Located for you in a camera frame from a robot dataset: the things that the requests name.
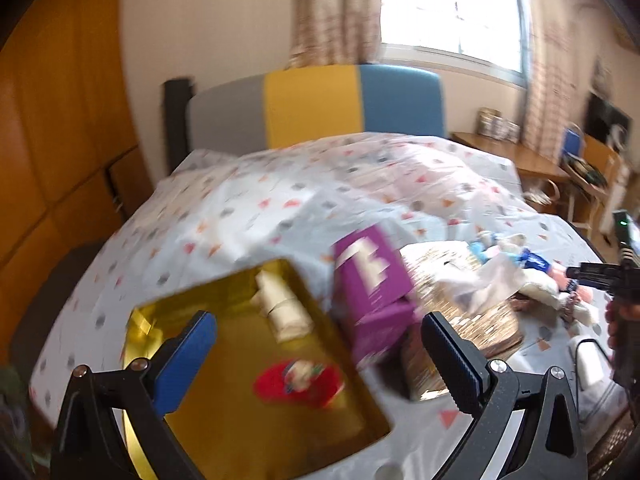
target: plush toy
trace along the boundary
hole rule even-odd
[[[556,309],[566,322],[578,321],[584,326],[593,326],[599,320],[599,312],[592,304],[583,301],[577,291],[560,292],[556,280],[538,269],[523,269],[526,283],[520,294]]]
[[[586,303],[593,301],[593,289],[590,286],[579,285],[577,280],[570,280],[566,276],[566,267],[557,262],[553,262],[547,273],[556,280],[560,290],[567,292],[575,291],[578,293],[578,296],[580,296],[580,299]]]
[[[516,265],[520,264],[527,237],[523,234],[502,236],[491,231],[482,231],[469,244],[469,249],[480,263],[485,264],[499,253],[507,254]]]

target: television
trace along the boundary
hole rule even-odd
[[[591,94],[584,120],[584,133],[625,155],[631,119],[611,103]]]

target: patterned bedsheet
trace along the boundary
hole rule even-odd
[[[94,371],[122,366],[134,307],[271,258],[292,260],[313,295],[328,306],[332,244],[374,223],[397,248],[469,241],[479,230],[522,232],[529,247],[548,260],[566,266],[598,261],[568,224],[536,213],[520,192],[510,161],[437,137],[354,134],[240,158],[193,152],[110,238],[76,286],[42,350],[31,397],[55,424],[77,364]],[[599,291],[594,303],[604,310]],[[604,318],[591,328],[569,330],[559,319],[533,314],[520,315],[520,322],[525,333],[520,362],[535,372],[559,365],[574,389],[570,337],[581,330],[606,344]],[[389,463],[400,466],[407,479],[431,478],[469,417],[456,411],[449,396],[411,403],[385,386],[375,368],[364,377],[394,430],[310,478],[373,478]],[[609,380],[580,393],[588,447],[625,402]],[[514,422],[511,434],[516,428]]]

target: window frame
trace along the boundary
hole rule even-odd
[[[426,46],[382,43],[382,61],[389,64],[418,66],[473,73],[527,88],[529,67],[528,0],[516,0],[520,17],[520,71],[501,67],[484,59]]]

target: hand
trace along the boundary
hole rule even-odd
[[[623,300],[616,299],[609,301],[604,317],[607,320],[607,323],[609,323],[609,327],[607,329],[609,340],[607,343],[609,347],[613,349],[616,347],[616,332],[618,331],[616,312],[620,312],[620,316],[625,319],[640,321],[640,305],[631,305]]]

